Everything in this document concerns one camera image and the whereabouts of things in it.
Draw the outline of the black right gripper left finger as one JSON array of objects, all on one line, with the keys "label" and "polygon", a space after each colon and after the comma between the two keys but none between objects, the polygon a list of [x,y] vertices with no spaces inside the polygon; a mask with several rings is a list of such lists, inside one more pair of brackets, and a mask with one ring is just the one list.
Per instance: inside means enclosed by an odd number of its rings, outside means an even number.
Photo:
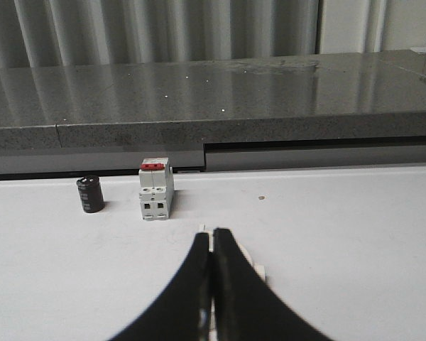
[{"label": "black right gripper left finger", "polygon": [[195,235],[161,294],[113,340],[208,340],[212,314],[209,235]]}]

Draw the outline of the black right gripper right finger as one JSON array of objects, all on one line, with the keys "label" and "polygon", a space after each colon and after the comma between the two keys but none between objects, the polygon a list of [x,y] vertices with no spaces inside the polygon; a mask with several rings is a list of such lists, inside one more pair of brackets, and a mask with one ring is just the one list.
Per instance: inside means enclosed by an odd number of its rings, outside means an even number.
[{"label": "black right gripper right finger", "polygon": [[245,258],[229,229],[214,230],[214,305],[219,340],[328,340],[289,308]]}]

